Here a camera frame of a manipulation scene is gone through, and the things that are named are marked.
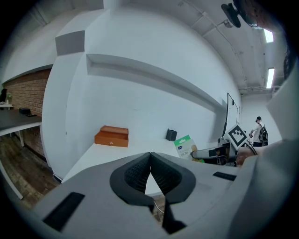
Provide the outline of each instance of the orange wooden box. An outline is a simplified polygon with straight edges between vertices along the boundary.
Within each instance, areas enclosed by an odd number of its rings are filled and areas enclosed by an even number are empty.
[[[128,147],[129,130],[111,126],[103,126],[94,137],[95,144]]]

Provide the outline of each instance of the brick wall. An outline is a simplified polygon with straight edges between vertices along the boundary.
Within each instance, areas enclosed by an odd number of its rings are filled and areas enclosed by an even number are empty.
[[[4,83],[4,88],[12,94],[14,109],[26,107],[33,114],[42,116],[43,95],[50,71],[51,69],[40,70]],[[23,130],[23,138],[26,145],[44,156],[39,127]]]

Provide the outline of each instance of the black speaker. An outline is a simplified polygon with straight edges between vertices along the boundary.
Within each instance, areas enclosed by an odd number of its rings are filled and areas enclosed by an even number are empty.
[[[28,109],[28,108],[20,108],[19,112],[21,114],[30,114],[30,109]]]
[[[167,130],[167,135],[166,135],[166,139],[169,141],[175,141],[177,137],[177,131],[168,129]]]
[[[233,7],[233,4],[222,4],[222,10],[224,11],[225,15],[228,17],[228,20],[237,28],[241,27],[240,20],[238,18],[238,11],[236,11]]]

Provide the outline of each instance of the white table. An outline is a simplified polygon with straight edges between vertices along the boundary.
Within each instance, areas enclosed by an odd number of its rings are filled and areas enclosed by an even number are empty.
[[[86,168],[146,152],[164,153],[178,157],[173,141],[168,141],[167,139],[153,141],[144,141],[141,139],[131,141],[129,139],[128,148],[93,144],[71,168],[62,180],[62,183]],[[145,194],[155,196],[161,193],[156,181],[150,174],[146,184]]]
[[[12,107],[13,107],[13,105],[11,105],[11,104],[0,105],[0,108],[8,108],[8,110],[10,110],[10,108],[12,108]]]
[[[18,110],[0,112],[0,136],[19,132],[22,147],[24,147],[22,130],[40,126],[41,124],[42,118],[40,116],[27,117],[19,113]]]

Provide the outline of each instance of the wooden floor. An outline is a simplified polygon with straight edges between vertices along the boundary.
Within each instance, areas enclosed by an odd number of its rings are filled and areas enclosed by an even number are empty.
[[[0,160],[5,171],[31,209],[49,191],[59,185],[47,163],[33,154],[13,136],[0,137]]]

